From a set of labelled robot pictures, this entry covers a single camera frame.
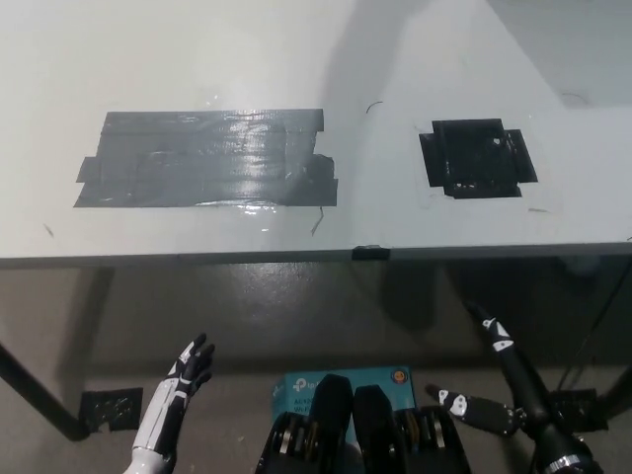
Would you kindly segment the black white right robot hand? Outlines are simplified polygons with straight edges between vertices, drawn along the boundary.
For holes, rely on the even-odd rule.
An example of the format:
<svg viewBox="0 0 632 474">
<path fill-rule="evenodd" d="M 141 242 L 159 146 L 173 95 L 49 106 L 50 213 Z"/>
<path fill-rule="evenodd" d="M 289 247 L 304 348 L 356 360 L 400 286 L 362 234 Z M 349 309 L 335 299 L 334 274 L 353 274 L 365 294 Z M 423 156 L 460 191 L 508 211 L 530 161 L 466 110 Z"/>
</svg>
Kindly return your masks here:
<svg viewBox="0 0 632 474">
<path fill-rule="evenodd" d="M 493 347 L 513 405 L 434 384 L 426 387 L 427 393 L 454 419 L 471 428 L 504 437 L 524 432 L 534 443 L 533 473 L 600 473 L 591 450 L 570 430 L 542 378 L 501 320 L 474 302 L 466 302 L 465 307 Z"/>
</svg>

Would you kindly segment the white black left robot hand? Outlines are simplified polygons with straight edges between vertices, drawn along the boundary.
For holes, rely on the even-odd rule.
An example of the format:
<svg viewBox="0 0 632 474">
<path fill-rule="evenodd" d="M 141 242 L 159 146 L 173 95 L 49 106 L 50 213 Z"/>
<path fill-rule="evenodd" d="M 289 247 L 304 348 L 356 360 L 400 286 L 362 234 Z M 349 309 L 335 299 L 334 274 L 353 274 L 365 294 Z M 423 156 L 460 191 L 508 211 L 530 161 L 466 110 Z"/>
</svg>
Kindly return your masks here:
<svg viewBox="0 0 632 474">
<path fill-rule="evenodd" d="M 174 461 L 188 405 L 211 374 L 214 344 L 206 334 L 194 338 L 157 386 L 137 431 L 132 452 L 156 453 L 164 463 Z"/>
</svg>

